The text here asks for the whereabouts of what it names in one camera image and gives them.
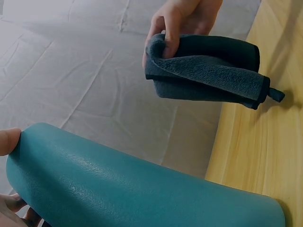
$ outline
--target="teal yoga mat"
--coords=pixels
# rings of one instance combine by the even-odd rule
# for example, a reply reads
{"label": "teal yoga mat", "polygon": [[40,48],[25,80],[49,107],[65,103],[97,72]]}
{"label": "teal yoga mat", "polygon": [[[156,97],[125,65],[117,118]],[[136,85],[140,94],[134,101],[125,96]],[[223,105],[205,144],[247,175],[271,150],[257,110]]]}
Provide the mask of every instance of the teal yoga mat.
{"label": "teal yoga mat", "polygon": [[52,227],[285,226],[270,197],[182,174],[45,123],[21,133],[7,176]]}

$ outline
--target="wooden surface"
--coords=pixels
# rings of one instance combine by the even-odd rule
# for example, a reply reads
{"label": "wooden surface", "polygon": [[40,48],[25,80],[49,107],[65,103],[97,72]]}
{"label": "wooden surface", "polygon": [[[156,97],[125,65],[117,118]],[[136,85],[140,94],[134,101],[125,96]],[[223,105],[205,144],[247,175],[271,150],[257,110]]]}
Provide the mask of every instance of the wooden surface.
{"label": "wooden surface", "polygon": [[224,104],[206,179],[269,195],[288,227],[303,226],[303,0],[263,0],[248,42],[260,48],[260,73],[285,91],[257,111]]}

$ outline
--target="fingernail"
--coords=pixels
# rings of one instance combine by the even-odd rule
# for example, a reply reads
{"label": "fingernail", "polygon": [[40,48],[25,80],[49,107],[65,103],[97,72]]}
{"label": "fingernail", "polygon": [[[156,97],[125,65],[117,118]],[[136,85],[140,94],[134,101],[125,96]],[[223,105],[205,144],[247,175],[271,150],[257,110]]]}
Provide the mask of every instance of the fingernail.
{"label": "fingernail", "polygon": [[165,48],[163,58],[170,58],[170,48],[169,47]]}

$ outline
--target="finger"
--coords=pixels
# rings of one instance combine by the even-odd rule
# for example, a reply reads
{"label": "finger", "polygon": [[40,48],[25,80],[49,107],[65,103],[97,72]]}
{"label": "finger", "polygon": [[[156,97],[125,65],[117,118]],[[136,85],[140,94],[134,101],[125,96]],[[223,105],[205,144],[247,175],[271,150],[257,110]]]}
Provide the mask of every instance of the finger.
{"label": "finger", "polygon": [[37,227],[41,221],[41,217],[32,208],[28,209],[24,219],[32,223],[32,227]]}
{"label": "finger", "polygon": [[179,10],[172,9],[164,15],[166,48],[164,58],[172,58],[179,47],[181,18]]}
{"label": "finger", "polygon": [[21,199],[18,194],[13,194],[13,195],[1,194],[0,197],[4,200],[7,208],[13,212],[18,212],[21,208],[26,206],[26,202],[23,199]]}
{"label": "finger", "polygon": [[42,227],[51,227],[51,225],[44,221]]}
{"label": "finger", "polygon": [[151,28],[148,32],[148,35],[147,35],[147,38],[145,41],[145,46],[144,46],[144,53],[143,53],[143,59],[142,59],[142,66],[144,69],[145,69],[145,64],[146,64],[146,59],[147,59],[146,47],[147,47],[149,41],[151,40],[151,38],[155,34],[161,33],[163,30],[165,30],[164,17],[154,16],[151,20]]}
{"label": "finger", "polygon": [[8,155],[16,147],[21,130],[8,129],[0,130],[0,156]]}

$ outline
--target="folded towel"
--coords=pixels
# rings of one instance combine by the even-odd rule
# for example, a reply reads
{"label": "folded towel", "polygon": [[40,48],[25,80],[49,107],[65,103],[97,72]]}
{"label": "folded towel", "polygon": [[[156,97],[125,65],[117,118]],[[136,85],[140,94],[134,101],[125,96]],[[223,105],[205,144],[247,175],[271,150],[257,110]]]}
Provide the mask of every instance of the folded towel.
{"label": "folded towel", "polygon": [[220,36],[182,35],[177,53],[163,59],[165,35],[155,35],[146,48],[146,79],[158,96],[171,99],[240,103],[256,110],[267,96],[281,102],[285,94],[270,88],[258,74],[258,47]]}

